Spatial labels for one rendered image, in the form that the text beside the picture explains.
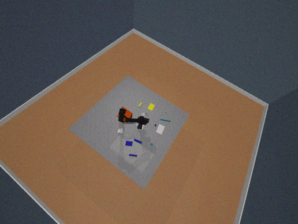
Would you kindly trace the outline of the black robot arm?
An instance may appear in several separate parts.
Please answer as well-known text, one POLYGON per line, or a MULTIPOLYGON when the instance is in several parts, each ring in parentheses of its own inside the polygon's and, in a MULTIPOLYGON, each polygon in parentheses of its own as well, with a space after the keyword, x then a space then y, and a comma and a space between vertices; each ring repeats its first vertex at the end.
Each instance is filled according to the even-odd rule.
POLYGON ((144 124, 146 125, 149 122, 148 118, 144 118, 144 117, 138 117, 137 119, 135 118, 127 118, 124 114, 125 114, 126 110, 125 109, 120 109, 119 111, 119 118, 118 120, 120 122, 137 122, 139 124, 144 124), (123 121, 124 117, 126 118, 125 121, 123 121))

